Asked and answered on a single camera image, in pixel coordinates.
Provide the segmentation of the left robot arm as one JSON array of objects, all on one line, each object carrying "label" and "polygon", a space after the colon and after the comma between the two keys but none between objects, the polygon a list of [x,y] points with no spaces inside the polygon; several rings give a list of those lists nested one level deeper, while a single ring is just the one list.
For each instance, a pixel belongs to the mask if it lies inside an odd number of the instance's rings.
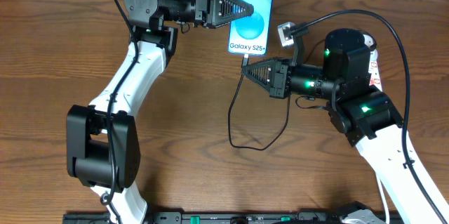
[{"label": "left robot arm", "polygon": [[127,55],[99,96],[67,113],[67,172],[107,207],[110,223],[144,223],[148,205],[135,179],[140,146],[135,119],[176,49],[177,25],[208,29],[253,14],[243,0],[124,0]]}]

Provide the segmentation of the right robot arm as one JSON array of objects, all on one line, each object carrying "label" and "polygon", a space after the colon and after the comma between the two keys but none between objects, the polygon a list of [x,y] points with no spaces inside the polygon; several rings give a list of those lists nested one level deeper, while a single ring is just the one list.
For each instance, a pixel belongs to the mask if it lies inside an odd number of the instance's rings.
[{"label": "right robot arm", "polygon": [[367,161],[404,223],[447,223],[448,203],[411,143],[406,119],[383,92],[375,40],[336,29],[324,40],[323,66],[298,57],[245,65],[243,76],[273,98],[323,99],[333,126]]}]

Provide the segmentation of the Samsung Galaxy smartphone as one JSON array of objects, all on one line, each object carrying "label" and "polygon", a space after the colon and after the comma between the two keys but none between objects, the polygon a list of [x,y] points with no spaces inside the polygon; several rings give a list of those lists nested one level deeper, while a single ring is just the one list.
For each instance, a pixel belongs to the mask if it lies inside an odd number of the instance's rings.
[{"label": "Samsung Galaxy smartphone", "polygon": [[231,23],[228,51],[264,56],[267,52],[273,0],[243,1],[253,6],[253,13]]}]

